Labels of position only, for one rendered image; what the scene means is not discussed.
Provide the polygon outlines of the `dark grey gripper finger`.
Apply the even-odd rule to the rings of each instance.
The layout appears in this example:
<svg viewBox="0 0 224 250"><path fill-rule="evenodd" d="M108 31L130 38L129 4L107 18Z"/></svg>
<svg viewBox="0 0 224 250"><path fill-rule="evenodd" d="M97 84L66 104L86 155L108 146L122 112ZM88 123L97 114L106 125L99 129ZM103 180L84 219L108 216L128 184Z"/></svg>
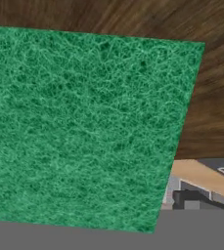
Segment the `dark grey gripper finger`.
<svg viewBox="0 0 224 250"><path fill-rule="evenodd" d="M172 192L172 198L174 200L172 205L173 210L184 209L186 201L197 201L199 204L202 204L205 209L224 209L223 203L212 201L196 190L174 190Z"/></svg>

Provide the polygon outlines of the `green scrubbing sponge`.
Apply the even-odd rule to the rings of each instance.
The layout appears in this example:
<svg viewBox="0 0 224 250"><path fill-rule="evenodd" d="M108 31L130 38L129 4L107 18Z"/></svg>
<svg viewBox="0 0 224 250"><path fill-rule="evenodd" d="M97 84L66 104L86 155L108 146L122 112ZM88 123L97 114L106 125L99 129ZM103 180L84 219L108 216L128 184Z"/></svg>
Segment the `green scrubbing sponge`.
<svg viewBox="0 0 224 250"><path fill-rule="evenodd" d="M153 232L203 51L0 26L0 221Z"/></svg>

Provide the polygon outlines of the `dark brown wooden cutting board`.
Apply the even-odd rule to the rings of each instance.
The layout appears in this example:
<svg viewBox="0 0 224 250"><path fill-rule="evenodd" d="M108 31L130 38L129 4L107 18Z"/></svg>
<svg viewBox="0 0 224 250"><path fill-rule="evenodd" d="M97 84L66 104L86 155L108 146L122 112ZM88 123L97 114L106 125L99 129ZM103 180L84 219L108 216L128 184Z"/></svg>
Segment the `dark brown wooden cutting board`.
<svg viewBox="0 0 224 250"><path fill-rule="evenodd" d="M0 0L0 24L203 41L176 157L224 158L224 0Z"/></svg>

